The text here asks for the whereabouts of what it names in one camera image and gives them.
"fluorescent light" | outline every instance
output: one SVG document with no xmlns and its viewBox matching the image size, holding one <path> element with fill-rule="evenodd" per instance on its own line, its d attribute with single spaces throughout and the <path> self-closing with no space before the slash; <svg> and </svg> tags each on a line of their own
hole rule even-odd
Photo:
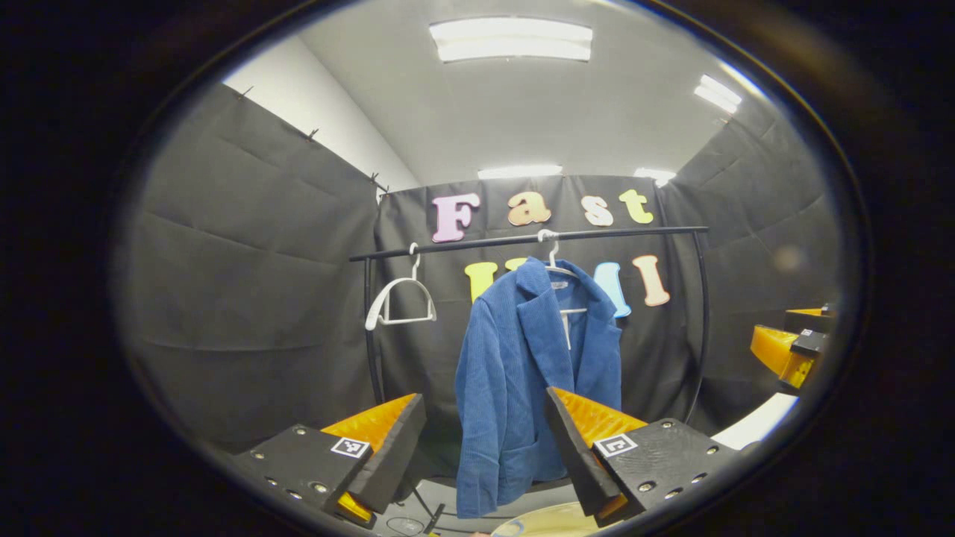
<svg viewBox="0 0 955 537">
<path fill-rule="evenodd" d="M 730 90 L 730 88 L 724 86 L 723 84 L 720 84 L 719 82 L 717 82 L 716 80 L 713 80 L 709 76 L 706 76 L 706 75 L 701 76 L 700 85 L 705 88 L 710 88 L 711 90 L 715 91 L 718 95 L 720 95 L 721 97 L 723 97 L 724 99 L 728 100 L 729 102 L 733 104 L 739 104 L 740 102 L 743 102 L 743 97 L 740 97 L 737 94 L 733 93 Z"/>
<path fill-rule="evenodd" d="M 527 166 L 504 166 L 477 171 L 478 179 L 515 179 L 518 177 L 543 177 L 558 175 L 563 166 L 556 164 L 532 164 Z"/>
<path fill-rule="evenodd" d="M 478 57 L 538 56 L 590 59 L 593 31 L 565 22 L 527 17 L 482 17 L 429 27 L 441 61 Z"/>
<path fill-rule="evenodd" d="M 743 101 L 743 97 L 733 93 L 730 88 L 706 75 L 700 78 L 700 85 L 696 86 L 693 94 L 708 100 L 730 114 L 735 113 L 736 105 Z"/>
<path fill-rule="evenodd" d="M 647 177 L 656 180 L 657 186 L 667 184 L 669 180 L 676 177 L 676 174 L 667 170 L 654 170 L 650 168 L 637 168 L 633 172 L 633 177 Z"/>
<path fill-rule="evenodd" d="M 757 88 L 756 85 L 753 84 L 752 80 L 749 80 L 748 78 L 746 78 L 745 75 L 738 72 L 730 64 L 721 61 L 719 62 L 719 66 L 720 66 L 720 69 L 725 71 L 727 75 L 732 76 L 733 80 L 739 82 L 739 85 L 743 86 L 743 88 L 745 88 L 746 91 L 750 92 L 750 94 L 755 95 L 757 97 L 765 97 L 765 95 L 763 95 L 762 90 Z"/>
</svg>

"hanger hook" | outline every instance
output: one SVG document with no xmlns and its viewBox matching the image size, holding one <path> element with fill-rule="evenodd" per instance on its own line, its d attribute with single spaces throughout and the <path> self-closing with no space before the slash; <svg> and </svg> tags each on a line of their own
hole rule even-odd
<svg viewBox="0 0 955 537">
<path fill-rule="evenodd" d="M 414 255 L 414 250 L 417 248 L 417 243 L 412 243 L 412 247 L 408 248 L 408 255 Z M 414 266 L 412 267 L 412 279 L 417 279 L 417 266 L 421 264 L 421 252 L 418 252 L 417 258 L 414 260 Z"/>
<path fill-rule="evenodd" d="M 554 240 L 554 249 L 550 250 L 550 266 L 556 267 L 557 261 L 555 257 L 557 256 L 558 250 L 561 249 L 561 244 L 558 242 L 561 237 L 561 234 L 557 231 L 551 231 L 550 229 L 542 229 L 538 231 L 538 242 L 542 243 L 546 239 Z"/>
</svg>

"rack pole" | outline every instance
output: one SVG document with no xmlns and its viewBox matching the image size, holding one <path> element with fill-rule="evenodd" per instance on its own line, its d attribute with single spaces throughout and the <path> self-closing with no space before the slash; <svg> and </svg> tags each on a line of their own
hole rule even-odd
<svg viewBox="0 0 955 537">
<path fill-rule="evenodd" d="M 555 237 L 544 240 L 573 241 L 577 239 L 596 239 L 602 237 L 630 237 L 633 235 L 676 235 L 680 233 L 706 232 L 709 228 L 705 226 L 686 226 L 686 227 L 640 227 L 635 229 L 601 229 L 597 231 L 566 231 L 558 232 Z M 521 235 L 518 237 L 500 237 L 497 239 L 478 239 L 476 241 L 462 241 L 456 243 L 438 243 L 436 245 L 425 245 L 415 249 L 416 253 L 430 253 L 436 251 L 451 251 L 456 249 L 471 249 L 477 247 L 500 247 L 505 245 L 525 245 L 538 243 L 537 235 Z M 385 259 L 388 257 L 400 257 L 408 255 L 406 248 L 391 249 L 354 255 L 349 261 L 363 261 L 365 259 Z"/>
<path fill-rule="evenodd" d="M 371 258 L 365 258 L 365 311 L 371 308 Z M 368 369 L 371 374 L 371 390 L 374 392 L 375 404 L 385 402 L 381 393 L 381 384 L 378 383 L 378 367 L 374 356 L 374 338 L 371 331 L 365 330 L 365 353 L 368 355 Z"/>
<path fill-rule="evenodd" d="M 703 249 L 700 247 L 700 236 L 693 231 L 693 246 L 696 248 L 696 262 L 700 267 L 700 293 L 703 295 L 703 333 L 700 341 L 700 359 L 696 364 L 696 389 L 693 391 L 693 399 L 690 400 L 690 407 L 683 418 L 683 422 L 689 424 L 693 409 L 696 408 L 696 401 L 700 397 L 700 388 L 703 387 L 703 365 L 707 359 L 707 347 L 710 342 L 710 285 L 707 282 L 707 267 L 703 262 Z"/>
</svg>

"white ceiling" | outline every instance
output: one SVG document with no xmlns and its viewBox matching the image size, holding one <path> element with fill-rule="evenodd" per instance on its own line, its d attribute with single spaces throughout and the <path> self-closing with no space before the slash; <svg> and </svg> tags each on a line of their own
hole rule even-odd
<svg viewBox="0 0 955 537">
<path fill-rule="evenodd" d="M 590 61 L 438 60 L 430 24 L 509 14 L 592 28 Z M 512 164 L 677 171 L 727 117 L 693 95 L 700 75 L 745 95 L 689 36 L 599 0 L 367 0 L 301 37 L 422 184 Z"/>
</svg>

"yellow letter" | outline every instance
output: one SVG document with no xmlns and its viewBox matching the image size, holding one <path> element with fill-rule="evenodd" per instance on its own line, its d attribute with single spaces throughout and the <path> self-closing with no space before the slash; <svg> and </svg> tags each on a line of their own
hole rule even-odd
<svg viewBox="0 0 955 537">
<path fill-rule="evenodd" d="M 584 206 L 584 216 L 595 226 L 610 226 L 613 224 L 613 215 L 606 210 L 606 202 L 600 196 L 584 196 L 581 198 Z"/>
<path fill-rule="evenodd" d="M 660 281 L 660 272 L 657 271 L 656 262 L 655 255 L 641 255 L 633 260 L 633 266 L 639 269 L 640 275 L 644 277 L 644 289 L 647 291 L 644 304 L 651 308 L 669 302 L 669 293 L 663 289 L 663 282 Z"/>
<path fill-rule="evenodd" d="M 649 224 L 653 222 L 653 213 L 644 211 L 644 204 L 647 198 L 637 194 L 637 191 L 630 188 L 627 192 L 620 195 L 620 201 L 626 204 L 626 210 L 630 213 L 630 218 L 637 224 Z"/>
<path fill-rule="evenodd" d="M 475 303 L 475 300 L 478 300 L 481 293 L 491 287 L 491 284 L 494 283 L 494 273 L 497 271 L 498 264 L 490 262 L 473 263 L 464 268 L 464 273 L 471 278 L 472 304 Z"/>
<path fill-rule="evenodd" d="M 550 210 L 544 204 L 543 196 L 537 192 L 521 192 L 508 200 L 507 206 L 514 207 L 507 213 L 507 221 L 514 226 L 550 220 Z"/>
<path fill-rule="evenodd" d="M 517 270 L 518 267 L 524 264 L 527 261 L 526 257 L 515 257 L 514 259 L 508 259 L 504 262 L 504 267 L 508 270 Z"/>
</svg>

